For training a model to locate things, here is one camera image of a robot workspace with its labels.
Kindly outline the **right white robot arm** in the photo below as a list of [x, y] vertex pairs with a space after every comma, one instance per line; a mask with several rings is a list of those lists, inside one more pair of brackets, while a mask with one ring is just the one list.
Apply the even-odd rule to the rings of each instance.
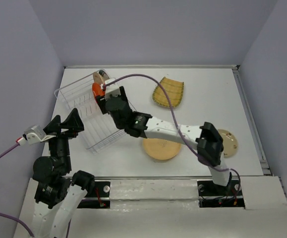
[[101, 85], [93, 83], [92, 91], [102, 114], [109, 114], [116, 128], [136, 138], [163, 139], [186, 145], [196, 153], [199, 162], [209, 168], [214, 191], [225, 194], [230, 190], [231, 174], [222, 158], [223, 138], [211, 123], [179, 125], [176, 121], [168, 122], [133, 111], [123, 87], [102, 90]]

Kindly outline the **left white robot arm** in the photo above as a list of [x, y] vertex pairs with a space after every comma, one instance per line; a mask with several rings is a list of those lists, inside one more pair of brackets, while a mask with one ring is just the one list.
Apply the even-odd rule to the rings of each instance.
[[33, 165], [33, 180], [37, 181], [32, 221], [35, 238], [63, 236], [74, 211], [85, 196], [93, 193], [95, 177], [85, 171], [71, 172], [69, 140], [84, 131], [78, 110], [74, 108], [62, 121], [55, 116], [43, 129], [47, 136], [49, 156], [41, 156]]

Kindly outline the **white plate green rim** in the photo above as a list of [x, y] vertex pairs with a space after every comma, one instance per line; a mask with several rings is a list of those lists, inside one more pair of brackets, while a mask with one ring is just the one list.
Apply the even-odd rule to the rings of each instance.
[[99, 70], [99, 75], [104, 79], [104, 81], [110, 78], [104, 70]]

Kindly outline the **yellow bamboo-pattern square plate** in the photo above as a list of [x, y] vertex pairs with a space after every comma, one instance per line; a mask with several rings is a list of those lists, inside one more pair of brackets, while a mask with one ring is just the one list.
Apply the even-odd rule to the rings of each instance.
[[[160, 81], [160, 84], [167, 93], [172, 107], [178, 107], [182, 101], [184, 94], [184, 82], [163, 77]], [[157, 86], [154, 89], [152, 99], [159, 106], [166, 108], [170, 107], [169, 102], [160, 86]]]

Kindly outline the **large yellow round plate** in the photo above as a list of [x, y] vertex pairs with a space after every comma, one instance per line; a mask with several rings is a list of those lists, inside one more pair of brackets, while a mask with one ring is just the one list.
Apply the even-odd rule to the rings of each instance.
[[147, 155], [158, 161], [174, 158], [181, 150], [181, 144], [164, 139], [144, 138], [143, 149]]

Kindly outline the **orange round plate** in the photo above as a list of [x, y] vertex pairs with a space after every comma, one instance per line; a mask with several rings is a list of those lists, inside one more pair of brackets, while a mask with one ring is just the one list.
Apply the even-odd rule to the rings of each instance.
[[93, 96], [96, 100], [96, 103], [98, 103], [102, 97], [105, 97], [105, 93], [102, 90], [101, 85], [99, 83], [94, 82], [92, 84], [92, 92], [93, 92]]

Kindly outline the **small cream floral plate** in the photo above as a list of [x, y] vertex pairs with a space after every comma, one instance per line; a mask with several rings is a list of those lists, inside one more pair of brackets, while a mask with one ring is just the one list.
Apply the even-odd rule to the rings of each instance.
[[238, 151], [238, 141], [234, 134], [225, 129], [218, 129], [223, 139], [223, 154], [225, 158], [233, 157]]

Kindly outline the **beige bird-pattern plate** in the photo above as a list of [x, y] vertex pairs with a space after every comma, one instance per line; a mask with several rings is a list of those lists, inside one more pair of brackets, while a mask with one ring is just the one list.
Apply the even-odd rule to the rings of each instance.
[[98, 84], [105, 83], [104, 79], [99, 75], [99, 71], [94, 72], [92, 75], [93, 75], [93, 80], [95, 83], [98, 83]]

